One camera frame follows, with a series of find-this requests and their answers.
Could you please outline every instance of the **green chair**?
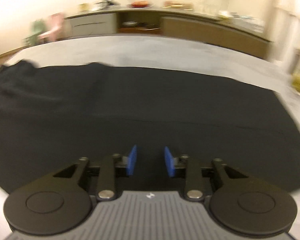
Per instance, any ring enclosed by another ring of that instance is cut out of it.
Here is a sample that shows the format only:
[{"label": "green chair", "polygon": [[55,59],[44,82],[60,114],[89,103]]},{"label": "green chair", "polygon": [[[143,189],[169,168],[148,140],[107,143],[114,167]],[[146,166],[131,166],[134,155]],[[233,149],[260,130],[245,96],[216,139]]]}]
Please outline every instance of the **green chair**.
[{"label": "green chair", "polygon": [[36,20],[31,25],[32,34],[24,39],[26,46],[34,46],[38,44],[38,35],[46,32],[46,25],[42,19]]}]

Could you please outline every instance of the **white logo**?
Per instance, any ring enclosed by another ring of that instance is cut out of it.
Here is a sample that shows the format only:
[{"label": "white logo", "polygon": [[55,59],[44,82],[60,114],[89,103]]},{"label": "white logo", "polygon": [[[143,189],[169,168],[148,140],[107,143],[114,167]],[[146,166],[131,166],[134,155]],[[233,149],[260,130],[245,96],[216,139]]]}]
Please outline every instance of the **white logo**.
[{"label": "white logo", "polygon": [[149,194],[146,195],[146,197],[147,197],[148,199],[152,199],[152,198],[155,197],[155,194],[153,194],[152,192],[150,192]]}]

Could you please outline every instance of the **countertop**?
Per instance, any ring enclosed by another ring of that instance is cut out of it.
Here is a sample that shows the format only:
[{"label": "countertop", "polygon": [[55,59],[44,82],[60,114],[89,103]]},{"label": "countertop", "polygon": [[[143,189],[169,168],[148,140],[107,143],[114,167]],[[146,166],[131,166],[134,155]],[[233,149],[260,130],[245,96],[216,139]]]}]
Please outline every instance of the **countertop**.
[{"label": "countertop", "polygon": [[[230,49],[157,36],[115,35],[30,47],[17,53],[6,65],[21,59],[30,60],[38,67],[103,62],[121,67],[161,68],[229,77],[274,90],[300,130],[300,96],[290,89],[290,76],[270,62]],[[300,190],[292,196],[298,205],[298,215],[290,233],[300,240]],[[3,234],[10,232],[2,212],[6,197],[0,188],[0,240]]]},{"label": "countertop", "polygon": [[270,40],[266,39],[262,33],[257,33],[245,28],[238,27],[232,23],[227,23],[224,21],[220,21],[218,17],[215,16],[209,16],[206,14],[197,13],[194,10],[188,11],[183,9],[171,9],[171,8],[162,8],[162,7],[156,7],[152,6],[150,8],[129,8],[127,6],[110,6],[108,8],[99,10],[99,11],[85,11],[85,12],[78,12],[76,14],[70,15],[66,17],[65,19],[73,19],[77,17],[83,17],[88,15],[97,15],[97,14],[104,14],[104,13],[117,13],[117,12],[130,12],[130,11],[148,11],[148,12],[159,12],[161,14],[166,14],[170,16],[184,16],[184,17],[190,17],[191,19],[201,20],[205,22],[214,23],[220,26],[228,27],[240,32],[248,33],[250,35],[253,35],[257,38],[260,38],[264,41],[271,42]]}]

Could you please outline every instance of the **gray ribbed panel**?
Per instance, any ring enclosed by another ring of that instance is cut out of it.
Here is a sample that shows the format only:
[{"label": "gray ribbed panel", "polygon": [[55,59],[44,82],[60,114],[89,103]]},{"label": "gray ribbed panel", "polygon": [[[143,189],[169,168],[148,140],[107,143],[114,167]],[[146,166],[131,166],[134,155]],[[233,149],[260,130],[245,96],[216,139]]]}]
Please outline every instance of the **gray ribbed panel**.
[{"label": "gray ribbed panel", "polygon": [[[204,206],[183,200],[178,192],[125,191],[99,203],[77,228],[56,236],[14,232],[6,240],[244,240],[217,225]],[[287,234],[268,240],[291,240]]]}]

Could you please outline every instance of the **white table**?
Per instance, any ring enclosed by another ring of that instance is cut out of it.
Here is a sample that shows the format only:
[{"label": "white table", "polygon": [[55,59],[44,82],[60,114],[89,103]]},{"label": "white table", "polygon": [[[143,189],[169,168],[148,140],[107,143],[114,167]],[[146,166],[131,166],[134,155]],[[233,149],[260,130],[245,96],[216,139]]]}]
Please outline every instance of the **white table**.
[{"label": "white table", "polygon": [[[155,36],[115,35],[31,47],[17,53],[6,65],[22,59],[38,67],[102,62],[114,66],[183,70],[233,78],[276,91],[300,130],[300,97],[289,88],[289,75],[269,62],[229,49]],[[0,240],[10,232],[2,213],[6,196],[7,193],[0,189]],[[300,190],[294,192],[293,197],[298,205],[298,215],[290,233],[300,240]]]}]

